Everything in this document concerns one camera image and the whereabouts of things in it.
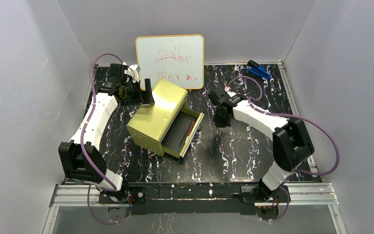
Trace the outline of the red lip pencil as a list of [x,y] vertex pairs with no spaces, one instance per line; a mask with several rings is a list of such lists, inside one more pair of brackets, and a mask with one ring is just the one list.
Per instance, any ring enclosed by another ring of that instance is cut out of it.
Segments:
[[187,144],[187,142],[188,142],[189,135],[191,134],[191,131],[192,131],[194,125],[195,125],[195,121],[193,120],[192,123],[190,124],[190,127],[189,127],[188,131],[187,131],[187,135],[186,135],[186,138],[185,138],[185,144]]

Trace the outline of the black eyeliner pencil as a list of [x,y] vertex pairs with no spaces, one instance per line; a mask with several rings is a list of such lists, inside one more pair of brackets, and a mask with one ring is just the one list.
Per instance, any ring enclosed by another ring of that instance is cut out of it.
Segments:
[[190,131],[190,129],[191,129],[191,125],[192,125],[192,124],[190,124],[190,125],[188,126],[188,128],[187,128],[186,131],[185,131],[185,133],[183,134],[183,137],[181,138],[178,147],[181,147],[181,145],[185,142],[185,139],[187,138],[187,134],[189,133],[189,131]]

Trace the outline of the green metal drawer chest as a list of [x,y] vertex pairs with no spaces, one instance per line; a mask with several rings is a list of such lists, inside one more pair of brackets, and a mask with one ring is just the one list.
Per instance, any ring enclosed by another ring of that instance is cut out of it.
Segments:
[[[203,120],[204,113],[189,109],[188,91],[165,79],[152,89],[155,104],[140,105],[126,128],[133,142],[159,156],[181,161]],[[195,121],[187,144],[179,146],[188,126]]]

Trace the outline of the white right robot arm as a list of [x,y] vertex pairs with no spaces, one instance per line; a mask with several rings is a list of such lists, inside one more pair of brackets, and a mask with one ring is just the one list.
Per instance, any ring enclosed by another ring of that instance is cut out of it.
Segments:
[[231,125],[231,121],[244,122],[266,135],[273,143],[273,163],[258,181],[253,194],[268,199],[296,168],[315,151],[303,120],[275,116],[240,94],[218,88],[208,94],[216,107],[213,124],[218,128]]

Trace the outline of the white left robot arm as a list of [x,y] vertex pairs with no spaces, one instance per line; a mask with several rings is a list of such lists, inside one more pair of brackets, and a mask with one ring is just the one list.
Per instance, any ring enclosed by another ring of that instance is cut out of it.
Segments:
[[69,179],[118,192],[123,177],[108,169],[100,141],[118,105],[154,104],[149,78],[141,82],[138,64],[112,63],[106,77],[94,84],[93,100],[76,133],[58,148],[65,176]]

